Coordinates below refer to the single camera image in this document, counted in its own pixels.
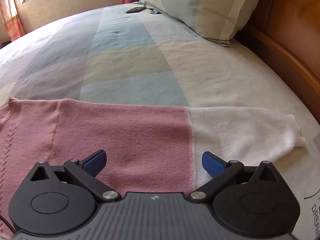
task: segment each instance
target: bed sheet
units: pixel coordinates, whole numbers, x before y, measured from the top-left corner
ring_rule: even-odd
[[[295,148],[275,166],[301,205],[294,235],[314,239],[319,234],[320,126],[312,114],[237,41],[225,48],[168,15],[125,13],[135,6],[67,17],[1,49],[0,105],[12,95],[110,104],[264,107],[293,114],[307,147]]]

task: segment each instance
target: silver bolt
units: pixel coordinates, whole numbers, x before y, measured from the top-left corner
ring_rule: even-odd
[[[193,199],[204,199],[206,194],[202,191],[194,191],[190,194]]]
[[[106,199],[115,199],[119,196],[119,194],[115,191],[110,190],[110,191],[104,192],[102,196]]]

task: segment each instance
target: headboard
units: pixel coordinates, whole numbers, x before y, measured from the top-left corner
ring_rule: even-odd
[[[320,0],[259,0],[235,38],[270,66],[320,123]]]

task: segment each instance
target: pillow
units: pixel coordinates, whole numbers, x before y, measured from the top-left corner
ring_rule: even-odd
[[[230,45],[248,22],[258,0],[145,0],[180,19],[205,39]]]

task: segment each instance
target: folded clothes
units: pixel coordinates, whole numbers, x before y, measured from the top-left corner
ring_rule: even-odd
[[[107,105],[18,100],[0,108],[0,213],[38,160],[62,165],[103,149],[99,180],[119,191],[190,192],[210,180],[210,151],[245,165],[276,161],[305,145],[293,115],[263,108]],[[2,235],[9,235],[3,225]]]

